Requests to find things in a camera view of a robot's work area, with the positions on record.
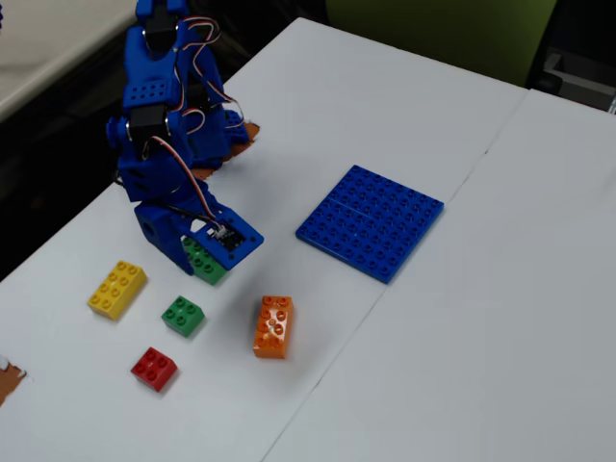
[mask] green chair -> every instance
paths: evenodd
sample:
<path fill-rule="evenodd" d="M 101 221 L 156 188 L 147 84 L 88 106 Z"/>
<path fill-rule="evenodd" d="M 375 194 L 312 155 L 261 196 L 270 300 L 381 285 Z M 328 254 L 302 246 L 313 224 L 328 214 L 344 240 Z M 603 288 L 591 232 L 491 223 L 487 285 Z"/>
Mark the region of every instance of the green chair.
<path fill-rule="evenodd" d="M 556 0 L 326 0 L 334 27 L 524 86 Z"/>

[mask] yellow lego brick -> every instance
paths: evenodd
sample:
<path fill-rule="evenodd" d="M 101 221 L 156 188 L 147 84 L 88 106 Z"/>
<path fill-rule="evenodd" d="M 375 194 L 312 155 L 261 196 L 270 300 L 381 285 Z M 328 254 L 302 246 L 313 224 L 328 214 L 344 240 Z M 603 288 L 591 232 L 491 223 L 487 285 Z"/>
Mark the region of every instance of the yellow lego brick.
<path fill-rule="evenodd" d="M 88 306 L 94 313 L 115 321 L 141 288 L 145 279 L 143 269 L 120 261 L 90 297 Z"/>

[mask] orange object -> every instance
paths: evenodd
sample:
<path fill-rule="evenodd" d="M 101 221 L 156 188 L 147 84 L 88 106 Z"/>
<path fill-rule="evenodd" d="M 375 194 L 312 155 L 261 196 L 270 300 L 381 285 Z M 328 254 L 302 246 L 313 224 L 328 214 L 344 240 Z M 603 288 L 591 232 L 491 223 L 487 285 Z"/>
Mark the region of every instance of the orange object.
<path fill-rule="evenodd" d="M 292 298 L 264 296 L 252 346 L 254 355 L 258 358 L 285 359 L 292 318 Z"/>
<path fill-rule="evenodd" d="M 244 124 L 244 127 L 246 128 L 246 132 L 248 133 L 248 139 L 250 141 L 246 144 L 233 144 L 231 147 L 229 147 L 229 155 L 222 158 L 223 162 L 228 162 L 235 156 L 239 156 L 244 151 L 246 151 L 254 143 L 255 137 L 259 134 L 259 131 L 261 130 L 261 127 L 259 127 L 259 125 L 252 122 L 246 122 Z M 213 168 L 192 169 L 192 174 L 194 175 L 194 177 L 201 181 L 207 180 L 210 176 L 212 176 L 212 173 L 214 172 L 215 170 Z"/>

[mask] lego duplo brick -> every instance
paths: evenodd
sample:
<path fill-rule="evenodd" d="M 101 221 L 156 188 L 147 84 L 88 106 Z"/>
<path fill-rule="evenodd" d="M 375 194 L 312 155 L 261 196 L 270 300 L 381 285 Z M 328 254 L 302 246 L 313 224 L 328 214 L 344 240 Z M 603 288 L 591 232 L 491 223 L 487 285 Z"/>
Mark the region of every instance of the lego duplo brick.
<path fill-rule="evenodd" d="M 175 363 L 152 347 L 131 370 L 136 378 L 156 392 L 165 387 L 175 371 L 177 371 Z"/>
<path fill-rule="evenodd" d="M 145 279 L 143 269 L 120 261 L 90 297 L 88 306 L 94 313 L 115 321 L 145 283 Z"/>
<path fill-rule="evenodd" d="M 194 270 L 194 275 L 216 286 L 227 270 L 194 239 L 185 238 L 182 245 Z"/>
<path fill-rule="evenodd" d="M 290 296 L 266 295 L 261 303 L 252 350 L 259 358 L 285 359 L 293 320 Z"/>
<path fill-rule="evenodd" d="M 388 283 L 443 206 L 437 199 L 353 166 L 295 235 Z"/>
<path fill-rule="evenodd" d="M 184 337 L 189 337 L 205 319 L 205 316 L 201 308 L 182 296 L 178 296 L 163 313 L 162 318 L 171 329 Z"/>

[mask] red wire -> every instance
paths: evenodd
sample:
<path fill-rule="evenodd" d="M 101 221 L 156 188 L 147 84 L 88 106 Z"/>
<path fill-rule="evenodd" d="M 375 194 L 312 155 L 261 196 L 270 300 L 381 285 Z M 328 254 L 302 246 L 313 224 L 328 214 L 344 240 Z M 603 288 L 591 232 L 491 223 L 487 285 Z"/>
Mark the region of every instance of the red wire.
<path fill-rule="evenodd" d="M 215 30 L 220 30 L 220 28 L 218 27 L 217 23 L 214 23 L 212 21 L 198 21 L 198 22 L 194 22 L 193 24 L 191 24 L 189 26 L 189 30 L 192 29 L 193 27 L 200 27 L 200 26 L 210 26 L 210 32 L 208 33 L 208 37 L 205 38 L 206 41 L 210 40 L 212 38 L 212 35 L 214 34 Z"/>
<path fill-rule="evenodd" d="M 180 105 L 176 106 L 174 109 L 171 110 L 174 113 L 175 111 L 179 111 L 180 109 L 182 109 L 182 107 L 184 106 L 184 84 L 180 80 L 180 75 L 177 73 L 177 67 L 173 68 L 173 72 L 175 73 L 175 77 L 177 78 L 177 81 L 180 83 L 180 92 L 182 93 L 182 99 L 180 100 Z"/>
<path fill-rule="evenodd" d="M 205 114 L 203 114 L 203 111 L 200 111 L 197 108 L 189 108 L 189 109 L 187 109 L 186 111 L 184 111 L 182 113 L 182 117 L 188 116 L 190 114 L 199 114 L 199 115 L 201 115 L 201 123 L 197 127 L 193 128 L 192 130 L 189 130 L 187 132 L 188 135 L 191 135 L 194 132 L 196 132 L 198 130 L 201 130 L 201 127 L 203 127 L 203 125 L 205 125 Z"/>
<path fill-rule="evenodd" d="M 221 98 L 223 98 L 225 100 L 226 103 L 235 103 L 238 105 L 238 109 L 240 110 L 240 116 L 242 116 L 240 118 L 240 122 L 236 123 L 235 125 L 227 125 L 225 128 L 236 128 L 236 127 L 241 127 L 244 124 L 244 112 L 242 111 L 242 106 L 240 106 L 240 103 L 238 103 L 238 101 L 236 99 L 233 99 L 231 96 L 229 96 L 228 94 L 226 94 L 224 91 L 220 90 L 219 88 L 217 88 L 216 85 L 214 85 L 212 82 L 210 82 L 208 80 L 208 85 L 210 86 L 210 88 L 212 90 L 214 90 L 218 96 L 220 96 Z"/>
<path fill-rule="evenodd" d="M 186 175 L 189 177 L 189 180 L 191 180 L 192 186 L 194 187 L 194 190 L 196 191 L 197 195 L 199 196 L 199 200 L 201 201 L 201 205 L 203 206 L 203 210 L 205 210 L 206 214 L 208 216 L 210 216 L 210 218 L 212 219 L 213 223 L 215 223 L 216 226 L 218 227 L 218 229 L 220 229 L 220 225 L 214 221 L 216 219 L 216 216 L 212 213 L 212 211 L 210 210 L 210 207 L 208 207 L 208 203 L 205 200 L 205 196 L 203 195 L 203 191 L 199 188 L 199 185 L 197 185 L 196 180 L 194 179 L 194 176 L 191 173 L 191 170 L 188 168 L 188 166 L 186 165 L 184 160 L 180 157 L 180 155 L 177 153 L 177 151 L 175 149 L 173 149 L 173 146 L 171 146 L 168 142 L 166 142 L 162 138 L 152 137 L 150 139 L 158 142 L 164 149 L 166 149 L 175 158 L 177 163 L 180 165 L 180 167 L 184 170 Z"/>

